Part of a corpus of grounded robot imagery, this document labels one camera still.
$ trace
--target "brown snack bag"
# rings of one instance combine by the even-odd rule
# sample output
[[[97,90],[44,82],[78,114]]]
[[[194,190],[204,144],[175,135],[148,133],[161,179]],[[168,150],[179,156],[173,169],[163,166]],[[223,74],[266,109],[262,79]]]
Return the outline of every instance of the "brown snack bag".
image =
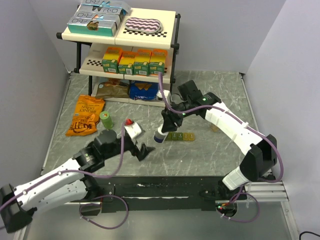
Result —
[[[105,101],[88,95],[80,95],[75,105],[72,124],[66,136],[85,136],[97,131],[99,115],[104,109]]]

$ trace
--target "shelf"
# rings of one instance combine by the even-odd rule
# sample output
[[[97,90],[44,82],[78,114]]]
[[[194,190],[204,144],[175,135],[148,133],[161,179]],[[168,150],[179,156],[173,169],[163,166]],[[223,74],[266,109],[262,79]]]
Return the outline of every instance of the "shelf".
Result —
[[[158,32],[155,34],[146,34],[142,32],[126,30],[125,22],[130,17],[142,19],[158,19],[162,23],[163,30],[162,32]],[[123,18],[116,36],[96,36],[89,34],[72,33],[67,27],[61,34],[61,37],[63,40],[75,42],[170,49],[175,25],[175,18],[175,11],[131,8],[131,14],[126,15]]]
[[[102,67],[102,58],[110,45],[93,43],[90,47],[88,56],[84,59],[81,68],[79,69],[80,74],[97,76],[104,78],[124,79],[123,74],[104,72]],[[119,46],[124,51],[131,51],[132,46]]]
[[[129,103],[129,98],[123,98],[123,97],[110,97],[110,98],[104,98],[105,101],[110,102],[119,102],[119,103]]]
[[[79,70],[80,74],[104,77],[104,78],[144,81],[144,82],[151,82],[151,83],[158,82],[157,75],[149,75],[149,76],[127,75],[127,74],[123,75],[119,73],[116,74],[116,73],[104,72],[104,69],[102,67],[102,58],[108,47],[110,47],[110,45],[108,44],[93,43],[90,47],[88,56],[84,59],[83,64]],[[132,48],[132,46],[119,46],[119,47],[122,48],[124,51],[134,51],[134,52],[136,52],[139,48],[141,48],[141,47]],[[173,54],[174,54],[173,48],[169,49],[168,55],[165,60],[167,67],[163,75],[164,84],[170,84]]]
[[[144,101],[144,100],[133,100],[129,98],[130,104],[141,104],[141,105],[149,105],[149,106],[156,106],[156,107],[165,107],[165,102],[160,100],[152,100],[152,101]]]

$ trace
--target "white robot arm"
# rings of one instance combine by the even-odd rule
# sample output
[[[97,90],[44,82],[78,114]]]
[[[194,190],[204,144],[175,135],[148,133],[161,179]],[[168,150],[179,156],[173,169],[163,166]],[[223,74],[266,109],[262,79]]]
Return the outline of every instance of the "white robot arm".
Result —
[[[123,151],[130,151],[139,161],[155,149],[144,143],[138,149],[136,138],[143,130],[136,122],[128,119],[124,129],[124,144],[115,131],[104,130],[51,172],[16,187],[7,184],[0,188],[0,214],[6,231],[13,233],[28,225],[33,215],[64,203],[96,197],[99,186],[90,173],[103,168],[106,159],[120,154],[122,144]]]
[[[168,132],[176,131],[182,125],[183,119],[193,114],[216,125],[245,155],[241,164],[223,178],[225,191],[257,181],[277,163],[275,151],[264,139],[277,146],[277,140],[272,135],[254,134],[248,129],[248,123],[234,115],[220,98],[212,92],[203,95],[193,80],[178,86],[178,90],[184,101],[179,104],[172,103],[170,109],[166,107],[161,112],[163,124],[155,132],[156,142],[162,143]]]

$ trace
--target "small colored block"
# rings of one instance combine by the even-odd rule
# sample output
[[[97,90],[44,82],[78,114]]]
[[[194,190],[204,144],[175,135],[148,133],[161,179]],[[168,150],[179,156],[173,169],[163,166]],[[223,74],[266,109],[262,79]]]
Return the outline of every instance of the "small colored block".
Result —
[[[171,141],[172,140],[172,132],[169,132],[168,135],[165,138],[166,141]]]
[[[184,134],[182,132],[178,132],[177,136],[178,136],[177,137],[178,141],[183,141],[184,140]]]
[[[178,139],[178,134],[176,132],[172,133],[172,140],[176,141]]]
[[[189,133],[189,141],[194,141],[195,140],[195,134],[194,133]]]
[[[183,133],[183,141],[188,141],[189,140],[189,133],[184,132]]]

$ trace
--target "cable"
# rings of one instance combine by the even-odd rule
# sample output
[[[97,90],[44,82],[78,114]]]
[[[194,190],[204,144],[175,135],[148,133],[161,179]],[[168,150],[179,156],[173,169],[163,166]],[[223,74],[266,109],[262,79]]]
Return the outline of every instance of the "cable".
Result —
[[[256,215],[255,215],[252,219],[250,219],[250,220],[238,220],[238,219],[233,219],[233,218],[231,218],[231,217],[227,217],[227,216],[221,214],[221,212],[218,211],[218,213],[221,214],[221,217],[224,218],[224,219],[228,219],[229,221],[233,221],[233,222],[237,222],[237,223],[244,223],[244,224],[251,223],[251,222],[257,220],[257,218],[260,216],[260,203],[258,202],[258,200],[257,200],[254,196],[252,196],[250,193],[247,193],[247,192],[238,192],[238,193],[235,194],[233,197],[231,197],[230,203],[231,203],[231,200],[232,200],[235,196],[237,196],[237,195],[248,195],[248,196],[250,196],[251,198],[253,198],[253,199],[255,200],[255,202],[256,202],[256,207],[257,207],[257,213],[256,213]]]
[[[165,97],[165,94],[164,94],[163,74],[162,74],[162,72],[159,72],[158,79],[159,79],[159,87],[160,87],[160,92],[161,92],[161,95],[162,95],[162,99],[164,101],[164,104],[165,104],[166,108],[169,109],[171,112],[173,112],[175,114],[188,114],[188,113],[191,113],[191,112],[199,110],[199,109],[217,109],[217,110],[219,110],[221,112],[224,112],[224,113],[228,114],[230,117],[232,117],[238,123],[240,123],[240,124],[244,123],[241,119],[239,119],[237,116],[233,115],[232,113],[230,113],[228,111],[225,111],[224,109],[222,109],[222,108],[220,108],[218,106],[213,106],[213,105],[197,106],[197,107],[191,108],[191,109],[186,110],[186,111],[174,110],[169,105],[169,103],[168,103],[168,101],[167,101],[167,99]],[[283,165],[282,158],[280,156],[280,153],[279,153],[278,149],[276,148],[276,146],[268,138],[266,138],[266,136],[264,136],[260,132],[254,130],[253,128],[251,128],[249,126],[247,127],[247,129],[249,131],[251,131],[252,133],[258,135],[263,140],[265,140],[271,146],[271,148],[274,150],[274,152],[275,152],[275,154],[276,154],[276,156],[277,156],[277,158],[279,160],[279,165],[280,165],[280,175],[279,175],[279,177],[277,179],[275,179],[275,180],[266,180],[266,179],[261,179],[261,180],[264,181],[264,182],[267,182],[267,183],[277,183],[277,182],[281,181],[282,177],[284,176],[284,165]]]
[[[244,187],[244,186],[241,186],[240,189],[239,189],[239,192],[238,192],[237,194],[233,195],[233,196],[230,198],[230,201],[229,201],[230,204],[233,204],[235,201],[238,200],[239,196],[240,196],[241,193],[242,193],[243,187]]]
[[[121,126],[121,148],[120,148],[120,161],[119,161],[119,165],[118,167],[116,168],[116,170],[111,173],[110,175],[97,175],[97,174],[94,174],[94,173],[91,173],[91,172],[87,172],[87,171],[82,171],[82,170],[63,170],[63,171],[60,171],[60,172],[56,172],[56,173],[53,173],[47,177],[45,177],[44,179],[38,181],[37,183],[35,183],[34,185],[26,188],[24,191],[20,192],[19,194],[13,196],[12,198],[10,198],[8,201],[6,201],[2,206],[0,206],[0,212],[6,207],[8,206],[10,203],[12,203],[14,200],[20,198],[24,192],[29,192],[30,190],[36,188],[37,186],[45,183],[46,181],[54,178],[55,176],[58,176],[59,174],[65,174],[65,173],[81,173],[81,174],[84,174],[84,175],[88,175],[88,176],[92,176],[92,177],[95,177],[95,178],[99,178],[99,179],[110,179],[112,178],[113,176],[115,176],[119,171],[120,171],[120,168],[122,166],[122,163],[123,163],[123,160],[124,160],[124,153],[125,153],[125,121],[122,123],[122,126]]]
[[[312,232],[312,231],[303,231],[303,232],[300,233],[300,235],[299,235],[299,240],[301,240],[301,237],[302,237],[303,234],[312,234],[312,235],[315,235],[315,236],[317,236],[317,237],[320,238],[320,235],[319,235],[319,234],[316,234],[316,233],[314,233],[314,232]]]
[[[126,222],[128,216],[129,216],[129,209],[128,209],[128,204],[126,203],[126,201],[123,200],[121,197],[116,196],[116,195],[103,195],[103,196],[98,196],[98,197],[93,198],[92,200],[101,199],[101,198],[116,198],[116,199],[120,199],[120,200],[123,202],[123,204],[124,204],[124,206],[125,206],[125,217],[124,217],[123,221],[120,222],[120,223],[119,223],[118,225],[116,225],[116,226],[107,227],[107,226],[102,226],[102,225],[100,225],[99,223],[96,223],[95,221],[92,221],[92,220],[88,219],[87,217],[83,216],[83,215],[81,214],[81,210],[82,210],[83,207],[85,207],[85,206],[100,206],[100,204],[94,204],[94,203],[88,203],[88,204],[84,204],[84,205],[81,205],[81,206],[80,206],[80,208],[79,208],[79,214],[80,214],[81,218],[84,219],[84,220],[86,220],[87,222],[93,224],[93,225],[96,225],[96,226],[99,227],[99,228],[107,229],[107,230],[117,229],[117,228],[119,228],[120,226],[122,226],[122,225]]]

